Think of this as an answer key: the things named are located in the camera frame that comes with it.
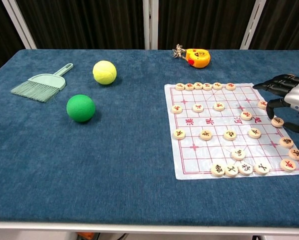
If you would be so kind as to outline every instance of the brush bristles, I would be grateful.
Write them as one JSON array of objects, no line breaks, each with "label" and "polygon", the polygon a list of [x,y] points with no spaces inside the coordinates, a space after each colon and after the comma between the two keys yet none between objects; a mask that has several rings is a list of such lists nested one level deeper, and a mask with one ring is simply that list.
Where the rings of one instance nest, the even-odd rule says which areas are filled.
[{"label": "brush bristles", "polygon": [[54,86],[48,86],[34,81],[26,81],[14,87],[10,92],[12,94],[46,103],[59,91],[60,89]]}]

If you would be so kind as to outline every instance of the chinese chess board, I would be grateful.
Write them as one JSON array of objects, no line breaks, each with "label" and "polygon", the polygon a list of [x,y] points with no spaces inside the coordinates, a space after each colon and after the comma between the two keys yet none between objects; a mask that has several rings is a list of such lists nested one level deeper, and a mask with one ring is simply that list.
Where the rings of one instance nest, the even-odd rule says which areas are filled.
[{"label": "chinese chess board", "polygon": [[[171,134],[172,151],[176,178],[179,180],[190,179],[215,179],[211,174],[213,164],[238,165],[249,163],[254,166],[256,162],[268,163],[270,171],[265,175],[299,175],[299,161],[295,161],[296,168],[293,172],[286,172],[280,167],[282,159],[290,159],[289,149],[279,144],[282,137],[289,137],[284,128],[276,128],[271,124],[265,110],[257,107],[263,100],[259,92],[252,88],[252,83],[236,84],[234,91],[227,90],[196,90],[178,91],[175,85],[164,86],[169,127]],[[214,110],[216,102],[225,104],[223,111]],[[202,104],[203,112],[192,110],[194,104]],[[173,105],[180,105],[182,112],[171,112]],[[252,113],[249,121],[240,118],[242,111]],[[261,137],[251,138],[248,131],[257,128]],[[175,129],[185,131],[186,137],[177,140],[173,137]],[[210,130],[212,139],[205,141],[199,135],[202,130]],[[224,139],[226,130],[234,130],[237,137],[234,141]],[[234,148],[244,149],[246,157],[236,161],[231,157]],[[249,176],[238,174],[238,177],[261,177],[255,171]]]}]

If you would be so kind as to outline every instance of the brush handle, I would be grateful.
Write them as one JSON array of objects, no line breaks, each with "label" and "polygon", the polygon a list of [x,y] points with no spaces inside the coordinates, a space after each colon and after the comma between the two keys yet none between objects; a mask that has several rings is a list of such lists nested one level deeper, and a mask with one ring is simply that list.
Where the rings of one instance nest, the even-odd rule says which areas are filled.
[{"label": "brush handle", "polygon": [[65,66],[63,66],[60,70],[55,72],[53,75],[62,76],[66,74],[69,70],[71,70],[73,67],[74,67],[73,63],[68,63]]}]

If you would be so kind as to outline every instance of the robotic hand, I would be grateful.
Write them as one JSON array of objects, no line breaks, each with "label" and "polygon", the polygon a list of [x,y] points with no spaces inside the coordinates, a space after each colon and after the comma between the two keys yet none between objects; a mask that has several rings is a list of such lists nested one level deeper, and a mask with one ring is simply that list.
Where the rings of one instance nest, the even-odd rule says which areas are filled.
[{"label": "robotic hand", "polygon": [[[275,95],[281,96],[270,100],[266,106],[266,112],[270,119],[274,117],[275,108],[291,107],[299,111],[299,77],[292,74],[283,74],[272,78],[271,80],[259,83],[253,86],[257,90],[269,91]],[[285,122],[284,127],[299,133],[299,125],[291,122]]]}]

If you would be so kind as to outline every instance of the robot finger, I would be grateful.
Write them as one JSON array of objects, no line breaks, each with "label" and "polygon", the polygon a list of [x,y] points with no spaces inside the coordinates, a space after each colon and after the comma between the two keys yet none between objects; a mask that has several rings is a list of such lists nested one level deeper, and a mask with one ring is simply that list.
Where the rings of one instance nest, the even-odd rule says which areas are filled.
[{"label": "robot finger", "polygon": [[284,98],[277,98],[270,100],[266,105],[266,112],[269,117],[269,119],[274,118],[274,109],[276,108],[284,108],[284,107],[290,107],[291,105],[284,101]]},{"label": "robot finger", "polygon": [[292,79],[283,79],[283,78],[273,78],[267,82],[269,82],[269,84],[276,84],[290,89],[295,88],[299,84],[299,81],[294,81]]},{"label": "robot finger", "polygon": [[299,83],[299,76],[295,76],[293,74],[282,74],[282,75],[273,77],[273,79],[289,80],[289,81]]},{"label": "robot finger", "polygon": [[275,94],[275,95],[278,95],[281,97],[285,97],[285,95],[288,94],[292,90],[292,87],[283,86],[279,83],[275,83],[275,82],[272,82],[272,80],[269,80],[269,81],[254,85],[253,89],[264,90],[264,91],[271,92],[272,94]]},{"label": "robot finger", "polygon": [[296,125],[294,123],[291,122],[285,122],[284,123],[284,127],[295,132],[295,133],[299,133],[299,125]]}]

